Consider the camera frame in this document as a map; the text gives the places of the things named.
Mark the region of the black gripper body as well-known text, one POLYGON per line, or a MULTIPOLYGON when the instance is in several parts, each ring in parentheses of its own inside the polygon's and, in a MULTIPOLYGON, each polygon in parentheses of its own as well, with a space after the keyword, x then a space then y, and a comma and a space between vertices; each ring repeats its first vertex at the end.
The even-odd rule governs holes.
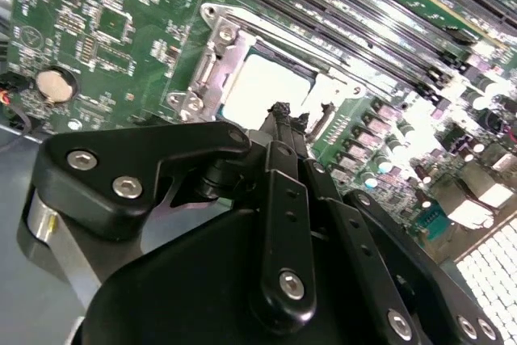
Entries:
POLYGON ((233 212, 118 270, 97 292, 84 344, 354 344, 332 283, 344 267, 292 240, 254 244, 259 215, 233 212))

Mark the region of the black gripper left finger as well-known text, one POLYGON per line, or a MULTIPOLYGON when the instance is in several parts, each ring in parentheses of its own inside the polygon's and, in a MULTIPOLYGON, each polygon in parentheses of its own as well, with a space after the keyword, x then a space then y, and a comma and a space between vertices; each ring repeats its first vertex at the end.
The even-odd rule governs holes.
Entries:
POLYGON ((257 131, 211 121, 52 136, 23 221, 86 313, 118 270, 233 212, 258 214, 260 250, 311 251, 307 123, 276 103, 257 131))

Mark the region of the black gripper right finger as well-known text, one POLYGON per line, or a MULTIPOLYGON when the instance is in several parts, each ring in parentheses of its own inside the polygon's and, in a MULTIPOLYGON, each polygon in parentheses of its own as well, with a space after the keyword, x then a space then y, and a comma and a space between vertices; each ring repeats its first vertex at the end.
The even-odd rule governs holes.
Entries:
POLYGON ((368 194, 339 195, 330 173, 306 158, 303 172, 317 221, 328 233, 332 283, 354 344, 501 344, 481 307, 368 194))

